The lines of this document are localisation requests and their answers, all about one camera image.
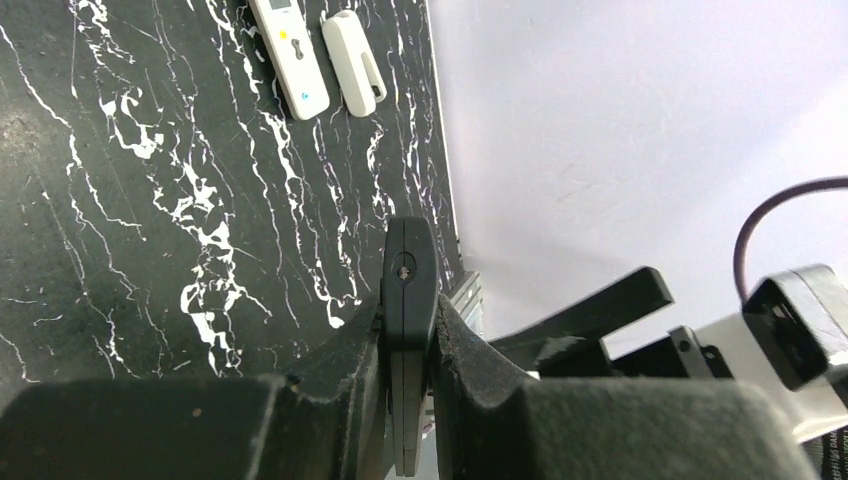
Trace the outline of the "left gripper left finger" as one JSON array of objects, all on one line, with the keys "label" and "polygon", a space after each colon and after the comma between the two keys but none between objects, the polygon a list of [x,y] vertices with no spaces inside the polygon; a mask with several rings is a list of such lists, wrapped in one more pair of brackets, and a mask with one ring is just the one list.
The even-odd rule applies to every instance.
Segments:
[{"label": "left gripper left finger", "polygon": [[380,326],[370,298],[279,375],[30,386],[1,416],[1,475],[380,479]]}]

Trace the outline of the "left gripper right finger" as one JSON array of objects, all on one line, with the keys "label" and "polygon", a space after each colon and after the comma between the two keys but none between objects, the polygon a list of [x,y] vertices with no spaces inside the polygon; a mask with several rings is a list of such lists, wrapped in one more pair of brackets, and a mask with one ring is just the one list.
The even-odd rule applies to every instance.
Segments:
[{"label": "left gripper right finger", "polygon": [[447,299],[430,357],[444,479],[812,479],[782,413],[726,380],[538,380]]}]

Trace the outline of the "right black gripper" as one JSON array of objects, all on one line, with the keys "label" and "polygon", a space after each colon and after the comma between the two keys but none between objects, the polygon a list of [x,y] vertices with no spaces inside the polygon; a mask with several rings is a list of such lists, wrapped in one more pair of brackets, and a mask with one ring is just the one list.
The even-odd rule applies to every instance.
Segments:
[{"label": "right black gripper", "polygon": [[730,379],[720,350],[681,326],[616,360],[600,339],[674,303],[661,273],[640,267],[579,302],[489,344],[507,358],[536,358],[542,378]]}]

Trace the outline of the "black remote control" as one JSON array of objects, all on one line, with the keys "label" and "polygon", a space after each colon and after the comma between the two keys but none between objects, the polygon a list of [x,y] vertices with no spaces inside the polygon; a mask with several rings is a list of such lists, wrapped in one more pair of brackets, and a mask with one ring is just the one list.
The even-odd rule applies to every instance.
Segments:
[{"label": "black remote control", "polygon": [[439,297],[439,265],[428,221],[389,221],[381,304],[389,372],[389,410],[396,474],[416,475],[428,390],[428,350]]}]

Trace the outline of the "grey battery cover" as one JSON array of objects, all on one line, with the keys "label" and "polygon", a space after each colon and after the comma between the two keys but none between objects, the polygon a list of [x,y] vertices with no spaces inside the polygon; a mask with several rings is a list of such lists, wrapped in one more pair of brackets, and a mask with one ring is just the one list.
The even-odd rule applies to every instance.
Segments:
[{"label": "grey battery cover", "polygon": [[342,10],[322,25],[323,39],[350,114],[373,114],[387,88],[364,27],[353,10]]}]

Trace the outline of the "white remote control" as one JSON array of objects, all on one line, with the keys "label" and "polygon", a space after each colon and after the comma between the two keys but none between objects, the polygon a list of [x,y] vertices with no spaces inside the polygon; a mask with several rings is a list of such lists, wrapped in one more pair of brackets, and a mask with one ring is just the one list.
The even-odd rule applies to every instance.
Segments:
[{"label": "white remote control", "polygon": [[249,5],[292,116],[309,120],[330,98],[297,1],[251,0]]}]

